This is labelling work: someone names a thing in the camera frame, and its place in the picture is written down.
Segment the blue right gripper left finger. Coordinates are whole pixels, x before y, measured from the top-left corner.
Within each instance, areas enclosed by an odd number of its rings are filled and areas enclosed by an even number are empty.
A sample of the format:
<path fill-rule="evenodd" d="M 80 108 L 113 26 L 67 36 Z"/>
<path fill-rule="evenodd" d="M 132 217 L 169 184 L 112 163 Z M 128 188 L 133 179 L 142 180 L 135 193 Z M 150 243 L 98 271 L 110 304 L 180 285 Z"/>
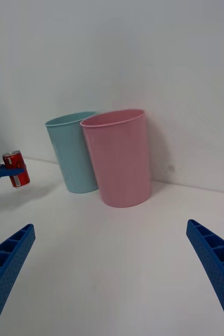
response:
<path fill-rule="evenodd" d="M 0 244 L 0 315 L 35 239 L 28 224 Z"/>

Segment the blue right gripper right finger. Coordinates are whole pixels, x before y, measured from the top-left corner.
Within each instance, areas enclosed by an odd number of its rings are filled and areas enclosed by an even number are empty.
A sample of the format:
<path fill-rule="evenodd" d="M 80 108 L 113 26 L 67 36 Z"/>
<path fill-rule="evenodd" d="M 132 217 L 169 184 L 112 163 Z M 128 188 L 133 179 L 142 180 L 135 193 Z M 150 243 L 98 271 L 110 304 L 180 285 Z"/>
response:
<path fill-rule="evenodd" d="M 224 311 L 224 240 L 193 219 L 187 223 L 186 235 Z"/>

